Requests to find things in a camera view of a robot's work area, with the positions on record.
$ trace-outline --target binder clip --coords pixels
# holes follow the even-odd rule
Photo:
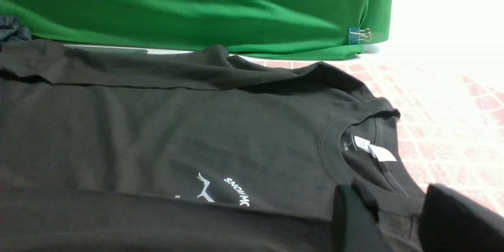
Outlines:
[[[361,30],[360,28],[349,28],[348,29],[348,44],[360,44],[361,41],[368,42],[371,40],[371,30],[366,28]]]

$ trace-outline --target dark garment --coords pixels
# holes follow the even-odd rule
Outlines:
[[[419,246],[424,194],[398,156],[398,111],[329,64],[270,69],[222,46],[124,55],[35,40],[6,44],[0,67],[8,185],[330,219],[334,187],[358,180],[376,198],[387,241]],[[378,162],[356,137],[397,161]]]
[[[117,193],[9,189],[0,191],[0,250],[390,252],[361,194],[338,186],[327,221]]]
[[[430,185],[419,233],[428,252],[501,252],[504,218],[441,184]]]
[[[30,29],[21,26],[17,17],[0,16],[0,44],[30,40]]]

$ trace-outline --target white surface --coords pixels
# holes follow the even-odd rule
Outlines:
[[[389,40],[366,49],[376,48],[359,60],[469,74],[504,90],[504,0],[393,0]]]

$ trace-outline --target size label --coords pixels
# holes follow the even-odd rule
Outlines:
[[[371,144],[370,141],[368,141],[366,139],[363,139],[363,138],[361,138],[359,136],[354,136],[353,137],[353,141],[355,143],[355,146],[358,146],[362,150],[365,150],[366,152],[369,153],[369,145]]]
[[[397,161],[396,157],[389,152],[386,148],[382,148],[381,146],[368,145],[369,151],[371,155],[377,159],[379,162],[382,161]]]

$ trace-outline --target green fabric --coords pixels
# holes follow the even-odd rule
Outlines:
[[[337,60],[362,52],[348,28],[387,40],[391,0],[0,0],[33,35],[52,40]]]

